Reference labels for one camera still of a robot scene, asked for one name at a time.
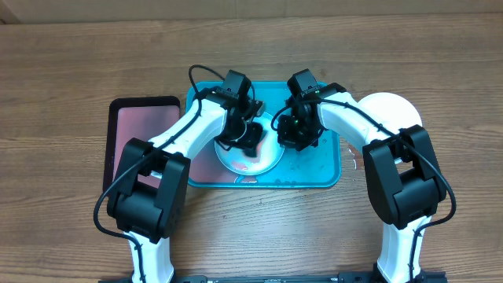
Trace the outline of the white plate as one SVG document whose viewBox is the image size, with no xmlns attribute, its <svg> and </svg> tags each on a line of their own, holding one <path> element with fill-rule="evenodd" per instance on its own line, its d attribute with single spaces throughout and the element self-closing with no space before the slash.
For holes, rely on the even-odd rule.
<svg viewBox="0 0 503 283">
<path fill-rule="evenodd" d="M 388 130 L 399 130 L 414 125 L 423 126 L 420 113 L 412 103 L 397 94 L 378 92 L 362 98 L 358 105 L 366 114 Z"/>
</svg>

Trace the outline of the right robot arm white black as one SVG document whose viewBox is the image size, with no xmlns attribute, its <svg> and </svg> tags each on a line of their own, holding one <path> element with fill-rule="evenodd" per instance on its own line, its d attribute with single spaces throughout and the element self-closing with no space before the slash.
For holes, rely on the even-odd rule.
<svg viewBox="0 0 503 283">
<path fill-rule="evenodd" d="M 449 186 L 420 115 L 405 98 L 375 93 L 360 101 L 327 86 L 293 94 L 271 122 L 280 145 L 298 151 L 326 130 L 346 139 L 363 158 L 369 201 L 384 224 L 380 256 L 366 282 L 445 282 L 420 268 L 426 228 Z"/>
</svg>

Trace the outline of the pink and green sponge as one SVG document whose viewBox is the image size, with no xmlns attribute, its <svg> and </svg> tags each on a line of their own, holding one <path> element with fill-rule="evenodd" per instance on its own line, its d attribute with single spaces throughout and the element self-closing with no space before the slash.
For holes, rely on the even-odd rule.
<svg viewBox="0 0 503 283">
<path fill-rule="evenodd" d="M 258 145 L 253 148 L 246 148 L 243 150 L 243 153 L 246 157 L 251 158 L 251 159 L 255 159 L 255 158 L 259 157 L 260 148 Z"/>
</svg>

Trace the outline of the teal plastic tray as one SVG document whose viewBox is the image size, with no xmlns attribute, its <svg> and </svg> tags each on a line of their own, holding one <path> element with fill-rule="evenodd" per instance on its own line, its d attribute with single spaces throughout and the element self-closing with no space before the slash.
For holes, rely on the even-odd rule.
<svg viewBox="0 0 503 283">
<path fill-rule="evenodd" d="M 285 82 L 259 81 L 249 91 L 265 104 L 265 112 L 273 116 L 291 93 Z M 227 169 L 218 159 L 215 142 L 209 141 L 193 158 L 189 172 L 189 184 L 200 188 L 268 188 L 313 189 L 333 186 L 340 178 L 340 138 L 333 131 L 326 131 L 318 140 L 318 146 L 302 151 L 284 148 L 279 163 L 260 175 L 239 175 Z"/>
</svg>

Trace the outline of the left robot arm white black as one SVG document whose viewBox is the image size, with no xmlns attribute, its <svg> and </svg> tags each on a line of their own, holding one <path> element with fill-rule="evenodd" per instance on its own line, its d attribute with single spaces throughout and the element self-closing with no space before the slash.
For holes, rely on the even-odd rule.
<svg viewBox="0 0 503 283">
<path fill-rule="evenodd" d="M 148 141 L 131 138 L 123 147 L 116 175 L 97 206 L 107 204 L 118 230 L 129 242 L 130 282 L 172 282 L 170 238 L 185 203 L 192 159 L 217 138 L 236 149 L 254 150 L 263 135 L 254 121 L 263 103 L 247 93 L 205 88 L 189 111 Z"/>
</svg>

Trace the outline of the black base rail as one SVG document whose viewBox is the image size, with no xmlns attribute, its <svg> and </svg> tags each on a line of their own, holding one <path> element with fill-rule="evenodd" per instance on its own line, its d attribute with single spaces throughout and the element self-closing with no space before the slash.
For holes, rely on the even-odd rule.
<svg viewBox="0 0 503 283">
<path fill-rule="evenodd" d="M 116 280 L 100 280 L 100 283 L 131 283 L 132 276 Z M 385 282 L 374 271 L 341 272 L 337 275 L 301 275 L 284 277 L 205 277 L 174 276 L 171 283 L 376 283 Z M 445 272 L 423 272 L 415 278 L 421 283 L 447 283 Z"/>
</svg>

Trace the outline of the light blue plate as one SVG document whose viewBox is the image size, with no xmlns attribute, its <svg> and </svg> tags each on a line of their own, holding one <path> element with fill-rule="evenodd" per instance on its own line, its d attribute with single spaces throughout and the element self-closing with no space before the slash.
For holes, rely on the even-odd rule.
<svg viewBox="0 0 503 283">
<path fill-rule="evenodd" d="M 263 127 L 263 136 L 256 147 L 256 157 L 246 156 L 243 149 L 232 148 L 226 151 L 215 141 L 216 155 L 227 169 L 239 175 L 260 175 L 279 163 L 285 149 L 278 144 L 277 132 L 270 126 L 272 118 L 267 112 L 254 118 Z"/>
</svg>

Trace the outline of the black tray with pink water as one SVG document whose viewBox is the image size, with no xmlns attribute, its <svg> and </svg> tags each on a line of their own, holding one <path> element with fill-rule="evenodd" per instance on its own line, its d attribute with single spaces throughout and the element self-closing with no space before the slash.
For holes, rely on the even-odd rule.
<svg viewBox="0 0 503 283">
<path fill-rule="evenodd" d="M 123 147 L 132 138 L 147 141 L 173 126 L 181 116 L 174 96 L 117 98 L 109 106 L 103 188 L 115 177 Z"/>
</svg>

